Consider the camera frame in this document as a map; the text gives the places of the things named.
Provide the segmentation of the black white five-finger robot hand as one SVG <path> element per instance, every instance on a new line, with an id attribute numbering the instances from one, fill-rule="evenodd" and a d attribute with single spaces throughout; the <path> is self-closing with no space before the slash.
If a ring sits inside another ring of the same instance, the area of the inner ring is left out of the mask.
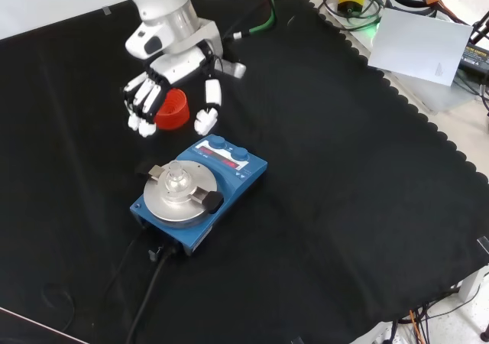
<path id="1" fill-rule="evenodd" d="M 205 83 L 206 106 L 196 114 L 194 130 L 207 135 L 216 125 L 222 105 L 221 83 L 213 75 L 219 58 L 202 42 L 179 54 L 164 54 L 153 60 L 143 73 L 123 88 L 128 127 L 146 138 L 157 130 L 157 112 L 164 105 L 168 92 L 196 73 L 208 70 Z"/>

